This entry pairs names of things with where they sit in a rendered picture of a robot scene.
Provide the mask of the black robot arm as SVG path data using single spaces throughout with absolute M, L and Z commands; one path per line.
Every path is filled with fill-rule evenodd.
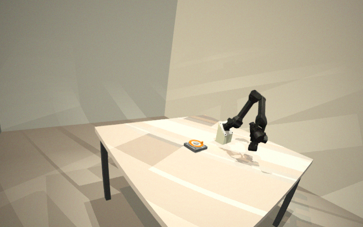
M 258 115 L 256 116 L 255 123 L 251 122 L 250 134 L 254 137 L 257 143 L 265 143 L 268 141 L 268 136 L 266 135 L 265 128 L 267 125 L 267 119 L 265 116 L 266 99 L 256 90 L 251 91 L 249 94 L 249 99 L 245 106 L 241 109 L 237 116 L 232 119 L 229 118 L 227 123 L 223 123 L 222 126 L 224 131 L 229 131 L 230 128 L 240 128 L 243 124 L 242 120 L 246 116 L 247 112 L 253 106 L 254 103 L 258 102 Z

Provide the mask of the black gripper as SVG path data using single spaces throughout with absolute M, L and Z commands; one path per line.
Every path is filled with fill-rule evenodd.
M 248 145 L 248 151 L 257 151 L 258 143 L 255 141 L 254 137 L 250 134 L 250 144 Z

